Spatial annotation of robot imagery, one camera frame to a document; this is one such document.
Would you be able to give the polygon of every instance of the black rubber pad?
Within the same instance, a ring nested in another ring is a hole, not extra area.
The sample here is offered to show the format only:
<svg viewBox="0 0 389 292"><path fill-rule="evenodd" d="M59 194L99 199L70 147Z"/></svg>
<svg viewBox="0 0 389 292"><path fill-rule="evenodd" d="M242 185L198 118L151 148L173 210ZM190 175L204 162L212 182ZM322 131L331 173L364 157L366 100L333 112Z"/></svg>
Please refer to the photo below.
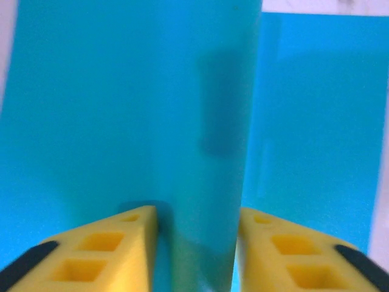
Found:
<svg viewBox="0 0 389 292"><path fill-rule="evenodd" d="M47 257L58 245L58 242L45 242L34 246L18 257L14 262L0 272L0 292L6 292L29 271L34 269L45 257Z"/></svg>
<svg viewBox="0 0 389 292"><path fill-rule="evenodd" d="M379 291L389 292L389 274L370 260L364 253L344 245L335 245L335 249L350 264L355 266Z"/></svg>

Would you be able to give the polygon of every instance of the yellow plastic part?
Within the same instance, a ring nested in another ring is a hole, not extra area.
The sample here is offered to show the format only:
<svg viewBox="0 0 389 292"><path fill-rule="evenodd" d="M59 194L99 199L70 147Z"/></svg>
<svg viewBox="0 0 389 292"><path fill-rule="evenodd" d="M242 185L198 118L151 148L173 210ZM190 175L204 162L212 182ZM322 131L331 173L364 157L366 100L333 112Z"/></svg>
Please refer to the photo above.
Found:
<svg viewBox="0 0 389 292"><path fill-rule="evenodd" d="M143 206L46 241L57 247L10 292L150 292L157 214Z"/></svg>
<svg viewBox="0 0 389 292"><path fill-rule="evenodd" d="M241 208L242 292L378 292L334 249L351 244L295 223Z"/></svg>

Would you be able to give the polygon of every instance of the yellow foam block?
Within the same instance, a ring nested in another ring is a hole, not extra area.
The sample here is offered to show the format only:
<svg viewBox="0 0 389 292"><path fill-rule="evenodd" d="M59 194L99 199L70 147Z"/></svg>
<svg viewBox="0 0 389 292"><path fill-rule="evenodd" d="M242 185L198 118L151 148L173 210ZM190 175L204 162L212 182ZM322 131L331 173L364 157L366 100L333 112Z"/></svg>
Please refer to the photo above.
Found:
<svg viewBox="0 0 389 292"><path fill-rule="evenodd" d="M242 208L238 260L242 292L378 292L335 249L351 244Z"/></svg>
<svg viewBox="0 0 389 292"><path fill-rule="evenodd" d="M10 292L149 292L157 214L143 206L48 238L59 246Z"/></svg>

